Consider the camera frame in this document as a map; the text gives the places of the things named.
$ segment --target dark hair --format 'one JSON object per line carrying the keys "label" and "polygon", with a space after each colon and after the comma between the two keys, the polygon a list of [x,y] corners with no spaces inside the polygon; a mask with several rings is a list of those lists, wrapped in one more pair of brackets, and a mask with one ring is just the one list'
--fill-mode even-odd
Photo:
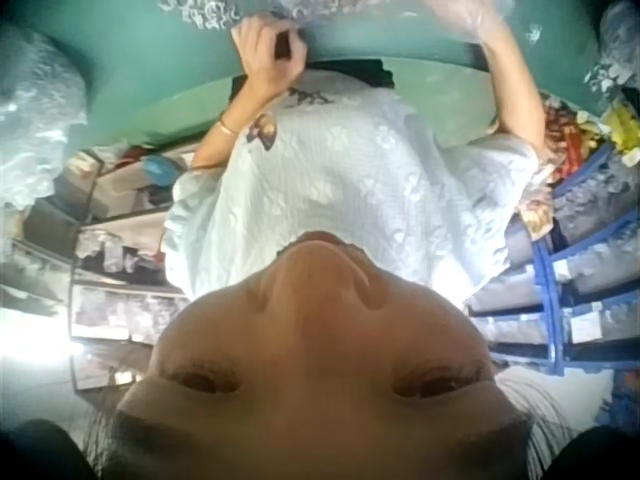
{"label": "dark hair", "polygon": [[[462,478],[539,478],[571,440],[573,435],[549,395],[531,383],[510,383],[524,398],[538,397],[538,401],[529,401],[528,411],[516,421],[470,438],[452,452],[453,464],[464,467]],[[185,478],[188,472],[168,472],[166,466],[190,465],[197,472],[198,451],[187,434],[116,410],[98,412],[85,438],[85,454],[103,480]],[[158,462],[154,464],[158,458],[175,462],[162,462],[162,471],[158,471]]]}

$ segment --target bracelet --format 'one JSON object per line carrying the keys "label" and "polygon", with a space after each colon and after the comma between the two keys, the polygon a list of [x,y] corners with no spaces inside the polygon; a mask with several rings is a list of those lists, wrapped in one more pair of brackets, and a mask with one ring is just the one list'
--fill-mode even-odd
{"label": "bracelet", "polygon": [[218,119],[218,124],[220,125],[220,130],[222,130],[222,133],[225,133],[230,137],[240,136],[240,132],[234,132],[233,130],[231,130],[229,127],[225,125],[224,121],[222,120],[222,116],[220,116],[220,118]]}

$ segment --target floral pattern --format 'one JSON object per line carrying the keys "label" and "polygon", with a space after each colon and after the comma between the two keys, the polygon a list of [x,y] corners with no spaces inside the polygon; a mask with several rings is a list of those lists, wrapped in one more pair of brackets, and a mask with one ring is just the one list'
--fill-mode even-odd
{"label": "floral pattern", "polygon": [[296,88],[271,107],[269,151],[241,140],[221,179],[178,181],[164,245],[172,283],[192,298],[237,283],[308,231],[455,304],[507,268],[504,231],[538,164],[525,142],[444,150],[391,91],[313,71]]}

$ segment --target woman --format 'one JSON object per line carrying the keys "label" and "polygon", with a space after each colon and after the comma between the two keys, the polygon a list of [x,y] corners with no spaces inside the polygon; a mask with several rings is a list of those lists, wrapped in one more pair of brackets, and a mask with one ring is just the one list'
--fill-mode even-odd
{"label": "woman", "polygon": [[[167,222],[169,278],[195,301],[119,406],[110,475],[526,474],[531,425],[443,298],[504,268],[505,226],[543,145],[534,82],[495,25],[483,46],[501,132],[449,150],[393,91],[304,72],[290,21],[233,30],[246,82]],[[159,429],[140,441],[138,427]]]}
{"label": "woman", "polygon": [[243,21],[232,33],[247,80],[174,189],[169,280],[195,299],[325,234],[457,305],[501,273],[506,225],[544,148],[544,113],[508,26],[485,23],[500,129],[442,149],[391,89],[305,72],[292,22]]}

